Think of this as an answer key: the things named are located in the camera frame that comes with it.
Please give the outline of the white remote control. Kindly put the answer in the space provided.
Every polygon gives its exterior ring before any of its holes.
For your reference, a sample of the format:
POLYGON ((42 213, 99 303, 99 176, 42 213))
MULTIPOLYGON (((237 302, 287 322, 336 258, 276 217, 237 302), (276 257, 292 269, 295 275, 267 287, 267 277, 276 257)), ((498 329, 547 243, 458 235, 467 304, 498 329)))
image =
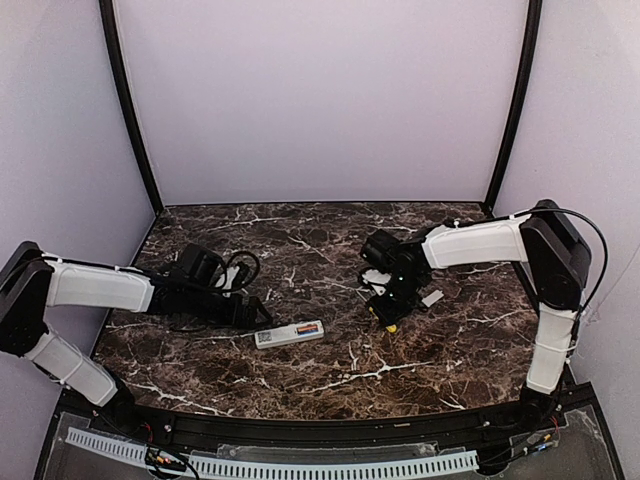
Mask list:
POLYGON ((256 347, 259 350, 263 350, 301 343, 309 340, 321 339, 324 337, 324 333, 325 331, 322 322, 319 320, 315 320, 259 331, 254 334, 254 340, 256 347), (318 324, 322 333, 319 335, 298 336, 296 333, 296 328, 307 324, 318 324))

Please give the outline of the white battery cover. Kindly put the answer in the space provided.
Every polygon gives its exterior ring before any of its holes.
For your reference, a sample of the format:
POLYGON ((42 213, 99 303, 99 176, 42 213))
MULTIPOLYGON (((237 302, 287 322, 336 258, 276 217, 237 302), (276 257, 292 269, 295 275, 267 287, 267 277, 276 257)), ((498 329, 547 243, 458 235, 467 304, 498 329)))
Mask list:
POLYGON ((439 300, 441 300, 444 297, 444 294, 442 291, 437 290, 432 292, 431 294, 427 295, 426 297, 424 297, 422 299, 422 303, 426 306, 426 307, 431 307, 433 306, 436 302, 438 302, 439 300))

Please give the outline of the yellow handled screwdriver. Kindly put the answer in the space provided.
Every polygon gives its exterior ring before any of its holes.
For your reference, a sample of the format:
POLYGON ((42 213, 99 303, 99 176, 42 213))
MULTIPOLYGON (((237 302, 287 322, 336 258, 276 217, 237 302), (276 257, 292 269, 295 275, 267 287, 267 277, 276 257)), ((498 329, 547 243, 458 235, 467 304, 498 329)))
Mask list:
POLYGON ((395 333, 397 331, 397 317, 392 309, 386 307, 378 307, 371 304, 368 311, 374 319, 388 332, 395 333))

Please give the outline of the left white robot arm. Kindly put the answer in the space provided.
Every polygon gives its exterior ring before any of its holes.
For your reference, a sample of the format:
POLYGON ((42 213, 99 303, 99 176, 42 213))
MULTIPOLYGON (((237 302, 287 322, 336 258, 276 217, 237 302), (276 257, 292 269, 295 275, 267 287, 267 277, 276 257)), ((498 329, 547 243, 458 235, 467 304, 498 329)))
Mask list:
POLYGON ((216 327, 255 331, 273 322, 261 300, 243 296, 260 272, 238 251, 224 260, 195 244, 159 270, 67 260, 21 243, 1 270, 1 350, 25 358, 96 407, 116 429, 138 432, 135 398, 113 372, 56 333, 50 307, 84 306, 149 315, 186 314, 216 327))

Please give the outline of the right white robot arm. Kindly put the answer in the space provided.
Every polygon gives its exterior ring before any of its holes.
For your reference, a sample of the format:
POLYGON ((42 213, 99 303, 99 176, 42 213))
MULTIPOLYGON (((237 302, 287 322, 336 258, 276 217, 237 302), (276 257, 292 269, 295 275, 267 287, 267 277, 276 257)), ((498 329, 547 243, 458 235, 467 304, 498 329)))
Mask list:
POLYGON ((533 430, 560 404, 564 370, 577 347, 592 252, 572 221, 588 217, 543 199, 526 211, 480 221, 432 224, 401 240, 379 229, 359 255, 367 308, 389 332, 429 303, 419 294, 437 270, 477 263, 528 266, 538 315, 533 357, 515 411, 502 430, 533 430))

